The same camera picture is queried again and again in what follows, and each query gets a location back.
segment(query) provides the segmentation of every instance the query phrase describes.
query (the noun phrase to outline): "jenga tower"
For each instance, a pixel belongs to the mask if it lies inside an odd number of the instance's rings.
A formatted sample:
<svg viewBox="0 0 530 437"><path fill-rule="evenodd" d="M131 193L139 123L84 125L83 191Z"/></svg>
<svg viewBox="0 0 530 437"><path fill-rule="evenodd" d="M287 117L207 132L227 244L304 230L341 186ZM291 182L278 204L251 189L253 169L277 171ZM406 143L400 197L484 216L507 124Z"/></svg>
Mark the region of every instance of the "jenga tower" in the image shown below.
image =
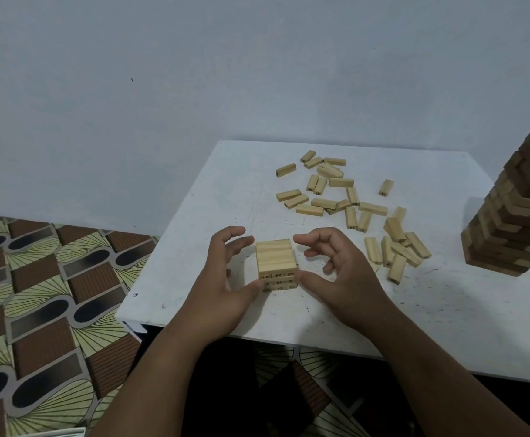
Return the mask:
<svg viewBox="0 0 530 437"><path fill-rule="evenodd" d="M257 242L259 279L265 281L265 291L297 288L295 270L298 265L289 239Z"/></svg>
<svg viewBox="0 0 530 437"><path fill-rule="evenodd" d="M530 269L530 134L461 233L465 262L519 276Z"/></svg>

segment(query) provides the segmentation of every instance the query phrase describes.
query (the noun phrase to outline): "wall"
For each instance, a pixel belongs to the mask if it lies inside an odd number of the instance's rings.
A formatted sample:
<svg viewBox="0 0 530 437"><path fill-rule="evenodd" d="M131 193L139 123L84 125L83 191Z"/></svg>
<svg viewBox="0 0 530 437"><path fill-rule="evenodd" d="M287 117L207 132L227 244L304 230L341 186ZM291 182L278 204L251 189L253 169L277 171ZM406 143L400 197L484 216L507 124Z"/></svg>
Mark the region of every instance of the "wall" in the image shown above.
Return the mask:
<svg viewBox="0 0 530 437"><path fill-rule="evenodd" d="M0 0L1 214L159 234L218 139L496 175L529 129L530 0Z"/></svg>

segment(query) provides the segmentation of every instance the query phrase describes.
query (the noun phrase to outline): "person's right arm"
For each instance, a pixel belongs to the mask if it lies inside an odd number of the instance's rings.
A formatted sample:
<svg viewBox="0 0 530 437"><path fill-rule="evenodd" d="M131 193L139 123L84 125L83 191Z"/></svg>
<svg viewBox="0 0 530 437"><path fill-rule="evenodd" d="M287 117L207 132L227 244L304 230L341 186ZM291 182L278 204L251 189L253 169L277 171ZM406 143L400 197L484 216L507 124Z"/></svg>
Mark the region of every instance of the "person's right arm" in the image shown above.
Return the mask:
<svg viewBox="0 0 530 437"><path fill-rule="evenodd" d="M335 269L335 282L308 271L298 271L298 281L378 348L427 436L530 436L530 426L392 303L340 230L317 228L293 240L309 247L306 257L329 256L324 272Z"/></svg>

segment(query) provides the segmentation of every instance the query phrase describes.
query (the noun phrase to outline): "forearm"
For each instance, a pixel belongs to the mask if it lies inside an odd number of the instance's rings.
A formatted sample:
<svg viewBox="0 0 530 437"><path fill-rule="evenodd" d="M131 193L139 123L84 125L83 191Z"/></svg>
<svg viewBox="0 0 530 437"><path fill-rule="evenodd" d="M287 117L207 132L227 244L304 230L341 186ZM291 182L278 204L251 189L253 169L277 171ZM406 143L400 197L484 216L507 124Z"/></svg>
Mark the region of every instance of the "forearm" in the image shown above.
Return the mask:
<svg viewBox="0 0 530 437"><path fill-rule="evenodd" d="M93 437L180 435L188 382L202 349L168 325L123 384Z"/></svg>
<svg viewBox="0 0 530 437"><path fill-rule="evenodd" d="M392 367L427 436L530 435L530 427L393 307L363 329Z"/></svg>

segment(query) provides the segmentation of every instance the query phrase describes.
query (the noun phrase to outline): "white table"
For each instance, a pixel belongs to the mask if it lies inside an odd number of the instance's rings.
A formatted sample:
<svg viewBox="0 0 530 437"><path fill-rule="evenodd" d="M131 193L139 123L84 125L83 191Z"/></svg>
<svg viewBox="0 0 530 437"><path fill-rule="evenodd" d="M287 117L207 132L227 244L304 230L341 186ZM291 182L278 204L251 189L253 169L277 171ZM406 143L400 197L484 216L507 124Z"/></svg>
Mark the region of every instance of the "white table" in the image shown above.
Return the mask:
<svg viewBox="0 0 530 437"><path fill-rule="evenodd" d="M297 214L276 201L280 191L305 192L309 176L299 158L309 149L346 158L346 178L356 180L363 202L407 207L404 228L416 232L433 253L399 286L378 277L390 298L469 370L530 381L530 272L513 278L465 264L459 234L492 186L464 152L220 141L170 222L117 318L166 325L183 303L204 265L210 236L227 225L244 225L257 241L290 238L315 227L340 228L365 251L365 234L345 228L344 212L323 218ZM296 162L298 169L275 177ZM389 197L378 196L386 179ZM327 187L323 198L346 198ZM384 235L384 217L373 216L368 235ZM294 245L299 267L321 273L322 259L307 260ZM257 278L254 246L230 265L232 286ZM263 293L233 332L252 340L298 344L334 352L379 356L375 347L341 325L303 288Z"/></svg>

